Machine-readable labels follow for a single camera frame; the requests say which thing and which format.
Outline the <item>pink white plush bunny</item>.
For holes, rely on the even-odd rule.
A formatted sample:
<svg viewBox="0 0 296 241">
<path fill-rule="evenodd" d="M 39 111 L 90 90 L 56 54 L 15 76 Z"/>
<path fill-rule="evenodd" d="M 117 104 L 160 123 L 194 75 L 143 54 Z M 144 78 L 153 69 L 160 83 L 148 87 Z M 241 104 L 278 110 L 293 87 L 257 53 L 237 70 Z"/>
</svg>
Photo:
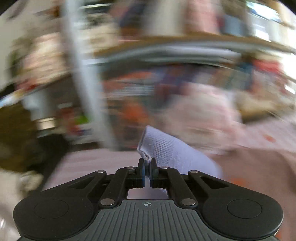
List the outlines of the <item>pink white plush bunny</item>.
<svg viewBox="0 0 296 241">
<path fill-rule="evenodd" d="M 234 149 L 244 124 L 227 93 L 211 85 L 189 83 L 164 114 L 164 131 L 208 153 Z"/>
</svg>

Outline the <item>white shelf unit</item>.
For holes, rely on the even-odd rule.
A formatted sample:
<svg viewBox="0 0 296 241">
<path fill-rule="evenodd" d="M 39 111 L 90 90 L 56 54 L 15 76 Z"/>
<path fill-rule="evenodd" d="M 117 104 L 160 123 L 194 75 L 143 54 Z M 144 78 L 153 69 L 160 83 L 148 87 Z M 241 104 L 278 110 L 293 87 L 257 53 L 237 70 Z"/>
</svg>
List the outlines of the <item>white shelf unit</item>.
<svg viewBox="0 0 296 241">
<path fill-rule="evenodd" d="M 93 140 L 123 151 L 146 126 L 165 132 L 187 84 L 211 85 L 249 145 L 272 144 L 284 133 L 247 123 L 292 113 L 294 36 L 263 1 L 1 1 L 1 87 L 34 118 L 59 116 L 70 138 L 85 118 Z"/>
</svg>

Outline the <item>brown olive cloth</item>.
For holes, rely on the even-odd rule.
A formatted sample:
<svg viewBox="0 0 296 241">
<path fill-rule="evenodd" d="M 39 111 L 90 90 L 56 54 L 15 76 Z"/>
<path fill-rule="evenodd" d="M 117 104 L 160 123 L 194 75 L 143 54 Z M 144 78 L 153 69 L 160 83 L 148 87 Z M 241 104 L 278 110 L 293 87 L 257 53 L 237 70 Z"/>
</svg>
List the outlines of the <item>brown olive cloth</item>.
<svg viewBox="0 0 296 241">
<path fill-rule="evenodd" d="M 20 102 L 1 108 L 1 168 L 14 172 L 42 171 L 66 154 L 61 134 L 38 137 L 37 125 Z"/>
</svg>

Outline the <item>purple and pink sweater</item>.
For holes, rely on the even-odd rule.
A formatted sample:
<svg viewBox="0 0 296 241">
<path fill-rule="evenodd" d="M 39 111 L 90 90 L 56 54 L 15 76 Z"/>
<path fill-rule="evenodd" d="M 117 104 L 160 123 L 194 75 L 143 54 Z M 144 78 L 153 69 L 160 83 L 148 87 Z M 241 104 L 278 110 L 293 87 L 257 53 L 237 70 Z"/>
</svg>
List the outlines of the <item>purple and pink sweater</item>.
<svg viewBox="0 0 296 241">
<path fill-rule="evenodd" d="M 173 167 L 185 174 L 199 170 L 236 185 L 269 195 L 280 203 L 284 221 L 278 233 L 280 240 L 295 240 L 295 153 L 286 150 L 237 148 L 224 155 L 205 154 L 174 138 L 159 138 L 158 131 L 148 134 L 149 150 L 159 166 Z M 113 174 L 117 169 L 136 166 L 136 151 L 116 152 L 94 149 L 69 152 L 55 169 L 47 189 L 84 176 L 96 170 Z"/>
</svg>

